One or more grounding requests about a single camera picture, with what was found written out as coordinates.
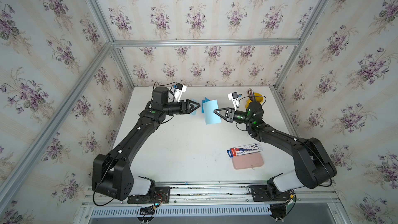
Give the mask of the light blue front paper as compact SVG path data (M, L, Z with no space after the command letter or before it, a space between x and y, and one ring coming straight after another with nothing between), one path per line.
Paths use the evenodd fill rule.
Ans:
M217 100L207 101L203 104L206 125L221 123L221 119L213 112L215 109L218 109Z

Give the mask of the light blue paper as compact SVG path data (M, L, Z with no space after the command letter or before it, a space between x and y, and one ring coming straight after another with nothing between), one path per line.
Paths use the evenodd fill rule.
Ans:
M215 109L218 109L217 100L207 101L203 104L206 125L221 123L221 119L213 112Z
M194 104L189 104L189 106L190 106L190 115L195 115L197 109L200 107L200 105L194 105Z

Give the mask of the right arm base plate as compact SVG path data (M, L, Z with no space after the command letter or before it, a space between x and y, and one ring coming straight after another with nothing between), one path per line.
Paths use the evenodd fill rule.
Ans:
M254 202L289 202L292 191L280 192L272 185L249 185L248 192Z

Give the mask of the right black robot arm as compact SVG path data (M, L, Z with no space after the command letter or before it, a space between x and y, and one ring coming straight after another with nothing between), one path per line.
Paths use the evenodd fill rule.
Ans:
M213 110L226 122L242 123L249 136L270 144L293 158L294 170L282 173L267 181L269 195L278 195L298 188L314 189L325 182L332 184L337 170L322 143L316 139L304 139L279 131L263 121L264 110L259 102L249 103L246 111L231 107Z

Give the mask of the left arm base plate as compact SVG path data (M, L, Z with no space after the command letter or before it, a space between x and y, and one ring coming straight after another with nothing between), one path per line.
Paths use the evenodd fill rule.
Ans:
M171 187L155 187L150 189L147 195L132 195L127 199L128 204L158 204L169 203Z

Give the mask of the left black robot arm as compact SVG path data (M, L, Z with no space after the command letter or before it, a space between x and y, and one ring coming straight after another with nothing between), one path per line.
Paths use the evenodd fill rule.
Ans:
M197 102L181 99L186 89L180 83L174 89L166 86L153 89L151 100L127 136L108 154L99 154L94 159L92 190L95 194L120 201L130 196L156 199L155 181L147 177L134 177L131 164L145 141L166 122L166 116L188 115L200 108Z

